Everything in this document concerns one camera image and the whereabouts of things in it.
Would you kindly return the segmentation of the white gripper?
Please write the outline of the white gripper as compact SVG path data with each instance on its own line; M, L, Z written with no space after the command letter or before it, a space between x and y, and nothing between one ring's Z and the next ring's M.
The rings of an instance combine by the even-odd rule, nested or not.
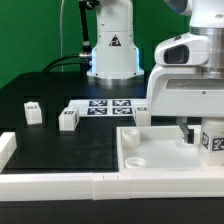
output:
M224 117L224 80L207 79L198 67L156 65L146 99L153 116L180 116L176 123L186 144L194 143L194 130L186 117Z

